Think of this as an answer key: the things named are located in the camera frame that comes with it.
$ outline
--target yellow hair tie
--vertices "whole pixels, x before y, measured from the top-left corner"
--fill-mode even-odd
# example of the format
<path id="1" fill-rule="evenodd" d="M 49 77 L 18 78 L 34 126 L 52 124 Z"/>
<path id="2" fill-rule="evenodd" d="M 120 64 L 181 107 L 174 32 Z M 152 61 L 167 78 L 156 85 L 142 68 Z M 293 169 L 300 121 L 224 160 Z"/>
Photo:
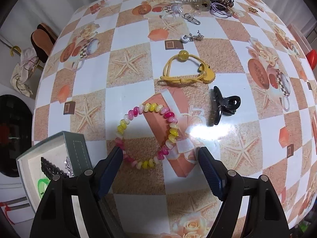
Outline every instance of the yellow hair tie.
<path id="1" fill-rule="evenodd" d="M 170 69 L 172 61 L 175 58 L 178 58 L 180 61 L 187 61 L 189 57 L 195 58 L 197 61 L 200 62 L 200 74 L 196 78 L 176 78 L 176 77 L 170 77 Z M 216 75 L 213 72 L 212 69 L 210 69 L 210 66 L 205 63 L 203 60 L 198 58 L 195 55 L 190 55 L 186 50 L 181 50 L 178 55 L 174 55 L 171 57 L 167 63 L 164 66 L 163 70 L 163 76 L 161 76 L 161 80 L 172 82 L 172 83 L 181 83 L 181 84 L 187 84 L 187 83 L 193 83 L 193 82 L 199 82 L 199 83 L 206 83 L 209 84 L 215 79 Z"/>

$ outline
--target open box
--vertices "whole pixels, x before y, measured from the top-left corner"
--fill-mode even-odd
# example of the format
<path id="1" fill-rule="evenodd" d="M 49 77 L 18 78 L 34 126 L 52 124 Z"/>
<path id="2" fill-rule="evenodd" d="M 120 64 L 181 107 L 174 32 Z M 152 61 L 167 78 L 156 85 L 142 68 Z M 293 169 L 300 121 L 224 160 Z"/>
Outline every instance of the open box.
<path id="1" fill-rule="evenodd" d="M 64 160 L 68 157 L 74 176 L 79 176 L 87 169 L 92 169 L 83 134 L 62 131 L 42 140 L 20 155 L 17 166 L 28 201 L 34 211 L 40 204 L 38 181 L 46 178 L 41 170 L 41 157 L 65 173 Z"/>

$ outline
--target colorful bead bracelet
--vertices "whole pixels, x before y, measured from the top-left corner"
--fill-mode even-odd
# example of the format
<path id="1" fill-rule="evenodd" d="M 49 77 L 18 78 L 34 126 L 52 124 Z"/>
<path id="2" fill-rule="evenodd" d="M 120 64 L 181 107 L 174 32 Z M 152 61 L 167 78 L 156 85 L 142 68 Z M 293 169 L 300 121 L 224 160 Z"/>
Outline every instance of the colorful bead bracelet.
<path id="1" fill-rule="evenodd" d="M 161 147 L 161 149 L 157 152 L 157 155 L 154 158 L 138 162 L 126 153 L 126 149 L 123 142 L 123 134 L 124 130 L 127 128 L 127 125 L 130 123 L 130 121 L 132 121 L 134 117 L 137 117 L 139 114 L 142 114 L 143 112 L 160 112 L 160 114 L 163 115 L 169 123 L 170 134 L 168 135 L 168 139 L 165 141 L 165 145 Z M 135 166 L 137 169 L 148 169 L 149 167 L 154 168 L 154 165 L 158 164 L 159 160 L 164 159 L 164 155 L 169 154 L 168 150 L 173 148 L 174 144 L 176 143 L 176 137 L 179 135 L 178 128 L 179 126 L 177 125 L 177 118 L 168 107 L 158 105 L 157 103 L 146 103 L 145 105 L 140 105 L 138 107 L 133 108 L 133 110 L 129 110 L 128 114 L 124 115 L 124 118 L 120 121 L 120 125 L 117 127 L 117 137 L 115 139 L 116 146 L 120 147 L 123 150 L 123 160 L 126 163 L 130 163 L 132 167 Z"/>

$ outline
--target metal screw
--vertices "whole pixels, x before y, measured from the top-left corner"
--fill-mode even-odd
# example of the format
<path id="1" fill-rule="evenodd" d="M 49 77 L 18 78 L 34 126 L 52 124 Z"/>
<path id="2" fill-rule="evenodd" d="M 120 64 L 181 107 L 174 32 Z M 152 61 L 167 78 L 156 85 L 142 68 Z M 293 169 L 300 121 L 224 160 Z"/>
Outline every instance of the metal screw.
<path id="1" fill-rule="evenodd" d="M 60 175 L 54 175 L 54 176 L 53 176 L 53 180 L 54 180 L 54 181 L 57 181 L 57 180 L 59 180 L 60 177 L 61 177 Z"/>
<path id="2" fill-rule="evenodd" d="M 235 170 L 228 170 L 228 175 L 235 176 L 237 172 Z"/>
<path id="3" fill-rule="evenodd" d="M 261 175 L 261 180 L 262 181 L 268 181 L 268 177 L 266 175 Z"/>
<path id="4" fill-rule="evenodd" d="M 88 169 L 88 170 L 85 171 L 85 175 L 86 176 L 91 176 L 93 174 L 93 172 L 94 172 L 93 170 Z"/>

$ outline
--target red plastic object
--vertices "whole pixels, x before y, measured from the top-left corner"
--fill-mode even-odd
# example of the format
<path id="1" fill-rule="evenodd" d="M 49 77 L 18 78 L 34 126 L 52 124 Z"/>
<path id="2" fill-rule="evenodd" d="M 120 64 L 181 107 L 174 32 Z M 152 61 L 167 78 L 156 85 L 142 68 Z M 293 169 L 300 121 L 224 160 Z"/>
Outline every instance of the red plastic object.
<path id="1" fill-rule="evenodd" d="M 311 50 L 307 55 L 306 58 L 310 64 L 310 67 L 313 69 L 315 69 L 316 64 L 317 64 L 317 53 L 316 50 Z"/>

